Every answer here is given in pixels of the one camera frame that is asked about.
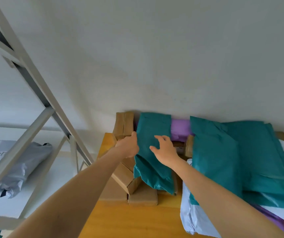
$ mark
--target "gray mailer bag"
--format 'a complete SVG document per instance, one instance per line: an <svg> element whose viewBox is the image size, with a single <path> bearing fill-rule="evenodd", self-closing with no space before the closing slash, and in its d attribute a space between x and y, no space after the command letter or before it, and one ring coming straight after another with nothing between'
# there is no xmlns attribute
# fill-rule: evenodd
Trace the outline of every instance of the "gray mailer bag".
<svg viewBox="0 0 284 238"><path fill-rule="evenodd" d="M15 142L12 140L0 140L0 160L12 148ZM49 143L41 145L32 142L0 181L0 192L8 198L16 196L21 191L27 177L49 156L52 149L53 147Z"/></svg>

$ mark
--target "person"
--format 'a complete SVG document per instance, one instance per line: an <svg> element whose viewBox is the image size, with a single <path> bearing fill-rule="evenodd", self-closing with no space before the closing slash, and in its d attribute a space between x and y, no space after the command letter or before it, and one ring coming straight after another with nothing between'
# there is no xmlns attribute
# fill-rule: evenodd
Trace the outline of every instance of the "person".
<svg viewBox="0 0 284 238"><path fill-rule="evenodd" d="M185 182L222 237L284 237L284 232L263 214L181 159L168 136L155 138L160 149L151 146L151 151ZM138 151L136 132L119 140L50 196L9 238L77 238L118 164Z"/></svg>

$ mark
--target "white shelf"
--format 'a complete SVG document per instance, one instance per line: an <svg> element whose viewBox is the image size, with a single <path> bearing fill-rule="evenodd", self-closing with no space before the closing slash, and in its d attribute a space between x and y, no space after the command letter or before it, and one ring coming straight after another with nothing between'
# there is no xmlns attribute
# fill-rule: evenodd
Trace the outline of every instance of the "white shelf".
<svg viewBox="0 0 284 238"><path fill-rule="evenodd" d="M24 132L25 129L0 128L0 139L17 140ZM18 219L22 217L23 214L21 215L21 213L23 211L25 213L24 216L27 217L51 195L49 193L52 191L53 187L60 188L64 183L67 182L67 178L63 177L64 173L66 173L66 170L70 169L71 172L76 171L74 165L67 166L67 160L72 162L71 158L59 157L57 160L55 160L61 146L66 141L66 136L63 132L41 130L35 136L33 141L40 144L48 142L53 145L53 151L51 155L32 172L26 183L22 186L21 192L18 193L17 196L13 197L12 199L8 199L7 197L0 198L0 216L2 217ZM43 187L43 183L46 183L46 187L49 187L49 189Z"/></svg>

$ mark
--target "yellow wooden tabletop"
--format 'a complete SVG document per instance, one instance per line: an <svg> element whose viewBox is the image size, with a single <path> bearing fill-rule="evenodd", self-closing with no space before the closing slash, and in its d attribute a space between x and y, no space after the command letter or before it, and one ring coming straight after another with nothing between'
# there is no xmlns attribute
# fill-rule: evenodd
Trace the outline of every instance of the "yellow wooden tabletop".
<svg viewBox="0 0 284 238"><path fill-rule="evenodd" d="M111 135L105 134L100 155L113 146ZM179 184L178 194L159 195L157 206L111 206L106 201L98 201L79 238L208 237L186 233L179 216L181 200L182 190Z"/></svg>

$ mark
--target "person's right arm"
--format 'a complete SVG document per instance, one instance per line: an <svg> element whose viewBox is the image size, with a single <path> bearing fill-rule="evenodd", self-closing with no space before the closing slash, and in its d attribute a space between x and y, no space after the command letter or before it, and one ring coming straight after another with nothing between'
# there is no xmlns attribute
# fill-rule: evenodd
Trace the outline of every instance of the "person's right arm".
<svg viewBox="0 0 284 238"><path fill-rule="evenodd" d="M168 136L155 138L160 149L151 146L151 151L185 182L222 237L284 237L284 232L262 213L181 159Z"/></svg>

